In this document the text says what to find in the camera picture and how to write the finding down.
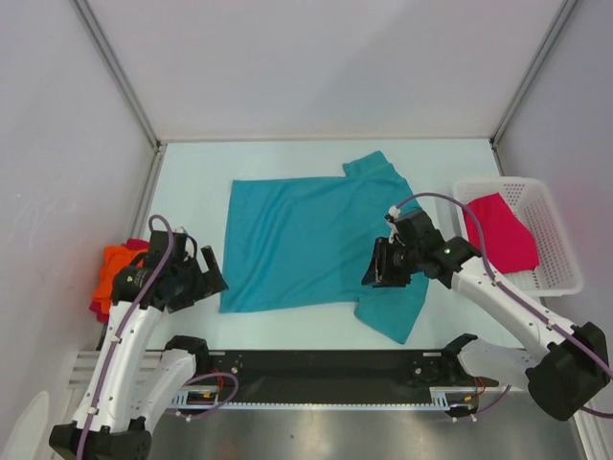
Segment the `white plastic mesh basket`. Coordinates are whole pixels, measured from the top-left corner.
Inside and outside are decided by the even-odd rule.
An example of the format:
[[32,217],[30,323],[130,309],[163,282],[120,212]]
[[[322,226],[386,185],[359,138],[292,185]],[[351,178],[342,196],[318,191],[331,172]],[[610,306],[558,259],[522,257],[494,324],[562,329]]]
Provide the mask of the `white plastic mesh basket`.
[[542,182],[518,176],[465,178],[452,187],[452,196],[464,204],[498,194],[535,239],[539,266],[514,272],[510,283],[532,297],[577,294],[583,278],[572,246],[548,188]]

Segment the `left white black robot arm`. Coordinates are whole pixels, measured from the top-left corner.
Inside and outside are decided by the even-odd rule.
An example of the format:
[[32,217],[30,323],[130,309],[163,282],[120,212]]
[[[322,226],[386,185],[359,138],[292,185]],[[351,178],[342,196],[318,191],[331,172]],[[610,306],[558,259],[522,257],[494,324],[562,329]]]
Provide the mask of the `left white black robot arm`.
[[152,232],[148,250],[114,277],[106,333],[92,377],[70,423],[49,446],[63,459],[146,459],[171,399],[188,382],[212,377],[207,342],[176,335],[153,372],[137,382],[149,339],[164,312],[227,290],[215,253],[185,233]]

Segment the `teal t shirt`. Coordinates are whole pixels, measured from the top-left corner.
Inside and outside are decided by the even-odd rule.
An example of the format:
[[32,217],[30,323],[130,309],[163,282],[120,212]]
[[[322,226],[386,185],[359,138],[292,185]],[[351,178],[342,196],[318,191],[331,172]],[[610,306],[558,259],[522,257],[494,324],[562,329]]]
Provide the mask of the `teal t shirt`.
[[426,299],[424,275],[407,287],[361,283],[389,208],[411,196],[407,180],[375,151],[336,177],[236,180],[223,256],[220,312],[252,313],[354,302],[355,317],[398,344]]

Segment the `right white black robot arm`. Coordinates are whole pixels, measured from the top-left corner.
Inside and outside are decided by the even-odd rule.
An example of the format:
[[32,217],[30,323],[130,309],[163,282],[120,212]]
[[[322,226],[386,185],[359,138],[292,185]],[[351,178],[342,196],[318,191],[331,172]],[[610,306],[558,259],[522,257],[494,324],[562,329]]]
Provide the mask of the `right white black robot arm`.
[[484,252],[469,241],[445,240],[422,210],[391,208],[392,232],[375,241],[362,279],[374,288],[404,288],[416,274],[436,280],[479,306],[520,343],[506,348],[464,335],[442,360],[453,384],[485,377],[530,394],[549,416],[567,421],[612,380],[604,332],[591,322],[578,326],[546,309],[508,283]]

